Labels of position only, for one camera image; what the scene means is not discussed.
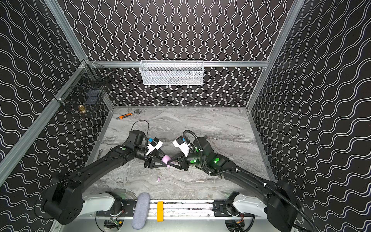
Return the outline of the silver combination wrench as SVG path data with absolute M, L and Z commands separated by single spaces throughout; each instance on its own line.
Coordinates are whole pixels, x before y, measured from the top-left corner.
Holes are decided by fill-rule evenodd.
M 103 152 L 103 150 L 100 149 L 99 152 L 98 152 L 98 156 L 97 156 L 97 159 L 98 159 L 98 160 L 100 159 L 100 157 L 101 157 L 101 155 L 102 155 L 102 152 Z

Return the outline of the aluminium corner post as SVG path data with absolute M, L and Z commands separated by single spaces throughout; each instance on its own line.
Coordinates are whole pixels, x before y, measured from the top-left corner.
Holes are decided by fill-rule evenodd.
M 46 6 L 49 8 L 49 11 L 52 13 L 53 17 L 55 18 L 58 26 L 61 28 L 62 32 L 64 33 L 67 41 L 69 42 L 70 46 L 72 47 L 75 55 L 80 61 L 87 61 L 88 56 L 84 52 L 81 43 L 77 39 L 72 26 L 68 22 L 68 19 L 64 13 L 64 10 L 61 8 L 58 1 L 55 0 L 46 0 L 44 1 Z
M 279 34 L 278 34 L 278 37 L 273 45 L 273 48 L 270 52 L 270 55 L 268 56 L 268 66 L 266 68 L 263 68 L 261 74 L 260 74 L 260 77 L 257 81 L 257 84 L 251 94 L 251 97 L 250 97 L 250 100 L 246 106 L 246 110 L 248 112 L 251 112 L 260 92 L 262 91 L 262 88 L 264 86 L 264 83 L 265 81 L 267 80 L 268 78 L 268 75 L 270 73 L 270 71 L 272 70 L 278 56 L 279 56 L 279 53 L 286 41 L 286 39 L 288 38 L 288 35 L 295 23 L 295 20 L 298 16 L 298 14 L 300 13 L 303 5 L 305 3 L 305 0 L 296 0 L 296 1 L 293 1 L 293 4 L 287 14 L 287 17 L 285 19 L 285 22 L 282 26 L 282 29 L 280 30 Z

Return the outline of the brass fitting in basket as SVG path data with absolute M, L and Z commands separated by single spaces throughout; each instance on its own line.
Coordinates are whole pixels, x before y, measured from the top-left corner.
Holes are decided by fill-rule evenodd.
M 85 108 L 84 105 L 79 105 L 79 106 L 78 106 L 78 110 L 79 110 L 79 113 L 80 113 L 81 115 L 87 113 L 86 108 Z

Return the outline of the aluminium corner post right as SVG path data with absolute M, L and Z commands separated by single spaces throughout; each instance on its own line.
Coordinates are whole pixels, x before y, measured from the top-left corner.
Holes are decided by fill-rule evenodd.
M 251 97 L 250 97 L 250 100 L 246 106 L 246 110 L 248 112 L 251 112 L 260 92 L 262 91 L 262 88 L 264 86 L 264 83 L 265 81 L 267 80 L 268 78 L 268 75 L 270 73 L 270 71 L 272 70 L 278 56 L 279 56 L 279 53 L 286 41 L 286 39 L 288 38 L 288 35 L 295 23 L 295 20 L 298 16 L 298 14 L 300 13 L 303 5 L 305 3 L 305 0 L 296 0 L 296 1 L 293 1 L 293 4 L 287 14 L 287 17 L 285 19 L 285 22 L 282 26 L 282 29 L 280 30 L 279 34 L 278 34 L 278 37 L 273 45 L 273 48 L 270 52 L 270 55 L 268 56 L 268 66 L 266 68 L 263 68 L 261 74 L 260 74 L 260 77 L 257 81 L 257 84 L 251 94 Z

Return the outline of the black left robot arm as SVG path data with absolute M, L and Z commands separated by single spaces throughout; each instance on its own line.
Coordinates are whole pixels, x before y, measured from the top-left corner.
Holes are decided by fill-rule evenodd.
M 163 143 L 158 138 L 148 139 L 144 132 L 132 130 L 126 141 L 113 147 L 102 158 L 71 174 L 58 174 L 42 193 L 42 210 L 62 225 L 80 215 L 95 211 L 119 212 L 119 197 L 110 193 L 84 196 L 83 193 L 97 180 L 137 158 L 149 168 L 166 167 L 160 157 Z

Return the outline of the purple earbud charging case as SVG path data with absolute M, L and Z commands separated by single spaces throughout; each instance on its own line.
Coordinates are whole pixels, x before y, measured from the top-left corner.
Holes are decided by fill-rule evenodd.
M 171 160 L 172 158 L 168 155 L 165 155 L 163 158 L 162 158 L 162 161 L 169 167 L 169 161 Z

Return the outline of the aluminium left side rail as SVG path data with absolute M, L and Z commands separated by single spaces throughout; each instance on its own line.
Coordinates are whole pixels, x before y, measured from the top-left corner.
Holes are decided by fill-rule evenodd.
M 86 66 L 87 62 L 85 60 L 81 61 L 70 78 L 54 95 L 54 98 L 50 101 L 50 103 L 45 107 L 45 109 L 41 112 L 37 119 L 31 124 L 31 126 L 21 136 L 21 138 L 10 150 L 10 152 L 1 161 L 1 184 L 3 184 L 9 177 L 11 172 L 15 169 L 17 164 L 29 150 L 30 146 L 40 135 L 50 119 L 57 112 L 60 107 L 59 101 L 68 92 L 69 88 L 71 88 L 74 83 L 80 79 L 80 74 L 86 69 Z

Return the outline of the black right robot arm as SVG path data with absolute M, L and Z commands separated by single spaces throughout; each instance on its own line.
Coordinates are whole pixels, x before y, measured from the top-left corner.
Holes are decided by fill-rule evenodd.
M 222 175 L 245 190 L 255 194 L 262 203 L 262 212 L 269 223 L 281 232 L 290 232 L 298 215 L 296 197 L 286 182 L 273 182 L 236 165 L 224 155 L 214 152 L 206 137 L 191 143 L 183 136 L 177 137 L 173 145 L 181 151 L 168 165 L 187 170 L 189 165 L 198 165 L 209 176 Z

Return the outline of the yellow tape strip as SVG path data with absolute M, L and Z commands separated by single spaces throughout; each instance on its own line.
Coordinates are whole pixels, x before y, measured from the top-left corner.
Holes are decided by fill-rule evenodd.
M 157 202 L 157 222 L 164 221 L 164 202 Z

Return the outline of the aluminium horizontal back rail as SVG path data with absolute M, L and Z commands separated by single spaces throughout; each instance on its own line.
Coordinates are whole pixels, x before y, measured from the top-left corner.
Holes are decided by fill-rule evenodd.
M 153 68 L 153 67 L 268 67 L 268 61 L 90 61 L 90 64 L 108 68 Z

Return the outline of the grey foam roller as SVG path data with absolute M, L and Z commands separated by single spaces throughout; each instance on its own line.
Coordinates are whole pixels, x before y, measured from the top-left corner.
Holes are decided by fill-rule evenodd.
M 134 210 L 134 215 L 132 219 L 132 228 L 134 230 L 142 229 L 146 224 L 146 219 L 148 216 L 150 207 L 150 195 L 149 193 L 141 193 L 138 196 L 136 207 Z

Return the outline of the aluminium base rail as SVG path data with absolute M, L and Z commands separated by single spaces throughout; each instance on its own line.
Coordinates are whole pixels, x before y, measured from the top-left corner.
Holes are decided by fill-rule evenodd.
M 258 219 L 267 219 L 266 206 L 256 198 L 242 197 L 233 204 L 233 200 L 160 200 L 163 201 L 164 219 L 238 219 L 255 215 Z M 157 202 L 151 200 L 147 219 L 157 219 Z M 120 219 L 133 219 L 136 200 L 122 201 L 123 213 Z

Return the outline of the aluminium corner post left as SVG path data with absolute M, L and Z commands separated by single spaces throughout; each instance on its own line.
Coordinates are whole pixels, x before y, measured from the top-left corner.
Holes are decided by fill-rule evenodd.
M 58 26 L 61 28 L 62 32 L 64 33 L 67 41 L 69 42 L 70 46 L 72 47 L 75 55 L 80 61 L 87 61 L 88 56 L 84 52 L 81 43 L 77 39 L 72 26 L 68 22 L 68 19 L 64 13 L 64 10 L 61 8 L 58 1 L 55 0 L 46 0 L 44 1 L 46 6 L 49 8 L 49 11 L 52 13 L 53 17 L 55 18 Z

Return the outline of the white mesh wall basket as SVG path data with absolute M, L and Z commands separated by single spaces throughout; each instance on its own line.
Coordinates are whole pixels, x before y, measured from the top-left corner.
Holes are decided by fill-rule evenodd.
M 203 84 L 204 67 L 153 67 L 139 68 L 144 85 L 199 86 Z

